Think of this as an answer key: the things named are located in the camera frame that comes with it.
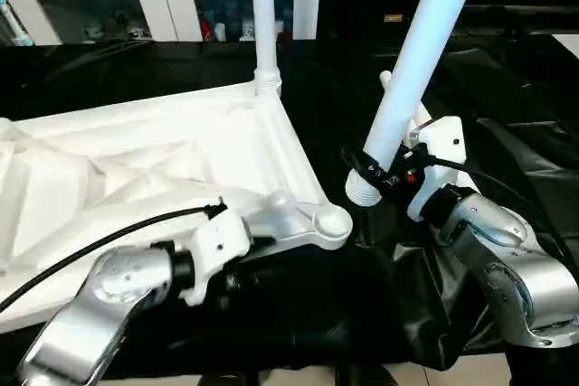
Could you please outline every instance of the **white tube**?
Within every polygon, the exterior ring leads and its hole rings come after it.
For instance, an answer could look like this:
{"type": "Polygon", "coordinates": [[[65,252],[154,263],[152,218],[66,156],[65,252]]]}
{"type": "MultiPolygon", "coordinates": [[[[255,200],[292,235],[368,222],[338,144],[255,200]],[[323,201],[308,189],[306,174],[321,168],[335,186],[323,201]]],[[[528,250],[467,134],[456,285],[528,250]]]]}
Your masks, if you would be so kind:
{"type": "Polygon", "coordinates": [[[10,6],[8,4],[0,3],[0,11],[2,12],[4,19],[10,26],[10,29],[12,29],[12,32],[14,32],[14,38],[23,39],[28,36],[24,31],[24,29],[20,27],[20,24],[16,20],[16,17],[14,17],[14,14],[12,14],[12,10],[10,9],[10,6]]]}
{"type": "MultiPolygon", "coordinates": [[[[442,50],[466,0],[421,0],[382,99],[364,150],[385,170],[400,146],[442,50]]],[[[352,171],[346,181],[350,200],[361,206],[380,202],[380,193],[352,171]]]]}
{"type": "Polygon", "coordinates": [[[280,71],[275,48],[275,13],[273,0],[253,0],[255,20],[255,49],[257,68],[256,93],[276,89],[280,85],[280,71]]]}

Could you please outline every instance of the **black wire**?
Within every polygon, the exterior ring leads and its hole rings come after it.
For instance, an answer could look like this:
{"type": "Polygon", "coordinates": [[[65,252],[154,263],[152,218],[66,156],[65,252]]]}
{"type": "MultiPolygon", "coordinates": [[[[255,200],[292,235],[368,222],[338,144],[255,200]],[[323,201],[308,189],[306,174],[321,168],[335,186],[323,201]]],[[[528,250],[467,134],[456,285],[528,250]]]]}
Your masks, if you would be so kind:
{"type": "Polygon", "coordinates": [[[205,212],[210,208],[211,208],[211,205],[209,205],[207,207],[186,208],[184,210],[177,210],[176,212],[166,212],[164,214],[159,214],[158,216],[151,217],[151,218],[145,219],[143,221],[138,221],[137,223],[133,223],[132,225],[129,225],[126,228],[115,231],[112,234],[109,234],[106,237],[103,237],[102,239],[95,241],[94,243],[91,243],[90,245],[88,245],[80,250],[77,250],[76,252],[72,253],[68,257],[61,259],[56,264],[48,267],[46,270],[43,270],[40,274],[38,274],[34,278],[30,279],[24,285],[22,285],[21,287],[16,289],[14,293],[12,293],[10,296],[5,298],[0,303],[0,313],[4,312],[16,300],[18,300],[20,297],[22,297],[28,291],[30,291],[31,289],[36,287],[38,284],[40,284],[41,282],[43,282],[44,280],[46,280],[47,278],[52,276],[54,273],[69,266],[71,263],[73,263],[77,259],[80,259],[80,258],[88,255],[92,251],[94,251],[98,248],[101,248],[101,247],[111,243],[114,240],[120,239],[121,237],[124,237],[125,235],[128,235],[131,232],[141,230],[147,226],[154,225],[155,223],[159,223],[160,221],[168,221],[169,219],[174,219],[176,217],[186,216],[188,214],[196,214],[198,212],[205,212]]]}
{"type": "Polygon", "coordinates": [[[450,160],[444,160],[441,158],[436,158],[433,155],[421,155],[420,161],[424,162],[428,166],[430,166],[430,165],[446,166],[446,167],[449,167],[451,169],[456,169],[456,170],[461,171],[461,172],[466,172],[467,174],[473,175],[476,178],[481,178],[481,179],[487,180],[487,181],[499,186],[505,192],[512,195],[515,199],[517,199],[519,202],[524,204],[530,212],[533,213],[533,218],[536,221],[540,221],[541,223],[543,223],[545,225],[546,230],[549,232],[549,234],[553,238],[553,240],[555,242],[555,246],[557,247],[557,250],[559,253],[558,259],[561,262],[563,262],[564,264],[566,264],[566,266],[571,269],[575,279],[579,279],[579,268],[576,266],[576,264],[574,262],[573,254],[571,253],[571,250],[569,249],[569,247],[565,243],[565,239],[559,233],[559,231],[557,230],[555,225],[541,211],[539,211],[531,202],[529,202],[529,200],[527,198],[525,198],[525,196],[523,196],[522,194],[517,192],[515,189],[513,189],[508,184],[495,178],[494,176],[491,176],[489,174],[485,174],[484,172],[477,171],[476,169],[471,169],[471,168],[467,167],[466,165],[452,162],[450,160]]]}

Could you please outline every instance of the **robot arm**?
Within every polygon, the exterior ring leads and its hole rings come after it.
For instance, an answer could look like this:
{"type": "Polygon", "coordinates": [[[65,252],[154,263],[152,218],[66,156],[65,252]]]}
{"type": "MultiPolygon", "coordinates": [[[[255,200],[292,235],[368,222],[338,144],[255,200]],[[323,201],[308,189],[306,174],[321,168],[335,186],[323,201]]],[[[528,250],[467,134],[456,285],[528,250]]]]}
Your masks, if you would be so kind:
{"type": "Polygon", "coordinates": [[[199,228],[185,249],[172,243],[119,248],[95,262],[77,296],[44,327],[19,376],[30,386],[91,386],[119,348],[128,320],[175,295],[203,302],[210,278],[244,256],[251,238],[242,218],[225,210],[199,228]]]}
{"type": "Polygon", "coordinates": [[[579,342],[579,287],[571,272],[539,246],[521,216],[459,186],[456,169],[429,160],[466,160],[460,119],[433,120],[409,138],[388,172],[363,151],[348,151],[345,160],[412,220],[431,224],[436,240],[478,280],[504,341],[533,348],[579,342]]]}

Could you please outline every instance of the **black tablecloth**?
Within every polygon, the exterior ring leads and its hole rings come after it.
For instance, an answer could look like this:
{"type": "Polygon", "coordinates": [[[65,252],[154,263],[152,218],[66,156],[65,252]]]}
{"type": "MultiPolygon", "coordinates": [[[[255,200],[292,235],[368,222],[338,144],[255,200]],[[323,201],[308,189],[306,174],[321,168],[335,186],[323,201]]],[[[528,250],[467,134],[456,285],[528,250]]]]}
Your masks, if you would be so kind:
{"type": "MultiPolygon", "coordinates": [[[[306,247],[254,261],[262,285],[203,306],[161,306],[131,322],[110,378],[238,372],[313,363],[414,361],[446,369],[500,349],[473,278],[387,200],[361,210],[344,193],[340,149],[362,145],[399,46],[292,42],[278,49],[281,100],[328,198],[355,230],[339,251],[306,247]]],[[[112,43],[0,51],[11,119],[252,79],[251,45],[112,43]]],[[[541,207],[577,251],[579,61],[548,36],[451,40],[424,101],[462,118],[468,164],[541,207]]],[[[491,199],[520,204],[479,183],[491,199]]],[[[539,237],[545,236],[536,226],[539,237]]],[[[40,326],[0,337],[10,374],[40,326]]]]}

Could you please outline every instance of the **tiled floor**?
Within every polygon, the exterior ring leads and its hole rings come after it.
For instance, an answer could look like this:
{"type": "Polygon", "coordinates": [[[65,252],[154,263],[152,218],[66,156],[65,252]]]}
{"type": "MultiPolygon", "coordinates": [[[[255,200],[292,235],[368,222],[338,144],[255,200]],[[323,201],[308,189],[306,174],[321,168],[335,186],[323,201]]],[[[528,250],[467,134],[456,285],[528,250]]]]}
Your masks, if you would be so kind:
{"type": "MultiPolygon", "coordinates": [[[[400,386],[508,386],[510,379],[503,354],[462,357],[446,372],[437,372],[413,363],[390,367],[400,386]]],[[[102,386],[195,386],[197,376],[172,379],[104,381],[102,386]]],[[[333,386],[329,368],[311,366],[301,371],[276,370],[264,386],[333,386]]]]}

